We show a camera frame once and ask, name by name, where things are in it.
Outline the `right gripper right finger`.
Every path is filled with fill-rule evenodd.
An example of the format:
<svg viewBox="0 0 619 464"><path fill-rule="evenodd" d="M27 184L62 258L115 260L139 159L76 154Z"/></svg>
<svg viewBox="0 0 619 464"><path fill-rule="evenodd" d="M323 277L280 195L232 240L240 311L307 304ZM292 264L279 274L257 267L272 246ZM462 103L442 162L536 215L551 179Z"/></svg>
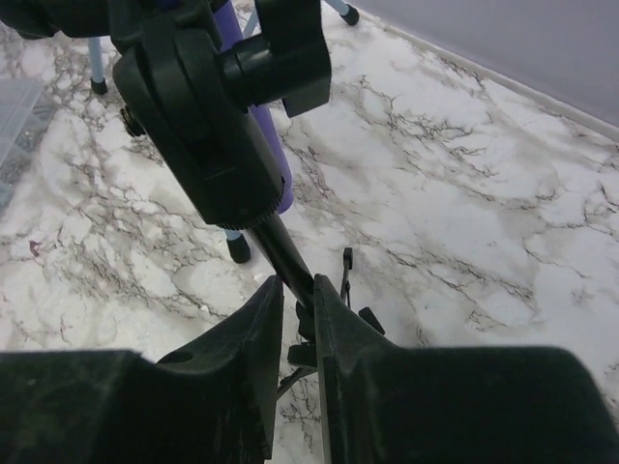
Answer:
<svg viewBox="0 0 619 464"><path fill-rule="evenodd" d="M329 463L614 463L591 374L556 347L402 348L314 280Z"/></svg>

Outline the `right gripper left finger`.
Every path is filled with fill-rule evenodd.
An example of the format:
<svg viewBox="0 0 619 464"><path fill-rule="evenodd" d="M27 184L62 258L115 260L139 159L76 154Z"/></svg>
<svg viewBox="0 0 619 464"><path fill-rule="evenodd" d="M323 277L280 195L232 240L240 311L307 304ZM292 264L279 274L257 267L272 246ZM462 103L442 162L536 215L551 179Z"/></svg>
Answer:
<svg viewBox="0 0 619 464"><path fill-rule="evenodd" d="M283 294L150 362L131 350L5 352L5 463L262 463L273 454Z"/></svg>

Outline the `black tripod mic stand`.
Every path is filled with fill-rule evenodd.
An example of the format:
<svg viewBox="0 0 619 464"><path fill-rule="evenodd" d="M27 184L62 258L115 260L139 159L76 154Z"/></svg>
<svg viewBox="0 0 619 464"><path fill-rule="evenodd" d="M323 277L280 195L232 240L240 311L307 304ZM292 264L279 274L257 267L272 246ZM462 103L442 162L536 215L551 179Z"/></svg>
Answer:
<svg viewBox="0 0 619 464"><path fill-rule="evenodd" d="M284 179L249 108L282 101L295 117L330 98L331 62L316 1L259 1L258 35L221 50L219 1L5 1L2 21L29 38L108 35L120 52L114 82L126 126L147 135L202 219L246 230L281 280L277 399L298 379L318 375L314 280L278 216ZM219 136L247 137L259 161L250 187L229 206L209 192L204 168Z"/></svg>

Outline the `purple microphone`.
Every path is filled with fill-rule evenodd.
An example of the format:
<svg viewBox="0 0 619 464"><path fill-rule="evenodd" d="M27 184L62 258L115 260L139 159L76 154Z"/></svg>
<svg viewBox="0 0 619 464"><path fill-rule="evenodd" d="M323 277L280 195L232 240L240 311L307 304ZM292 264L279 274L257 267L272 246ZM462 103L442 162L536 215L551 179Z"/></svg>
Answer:
<svg viewBox="0 0 619 464"><path fill-rule="evenodd" d="M243 39L236 13L230 1L223 2L223 5L214 13L214 18L221 35L221 50L228 50L231 46ZM281 175L284 179L284 194L278 212L283 214L291 207L294 201L291 171L281 147L280 138L277 134L270 110L266 105L252 106L251 113L261 128L280 166Z"/></svg>

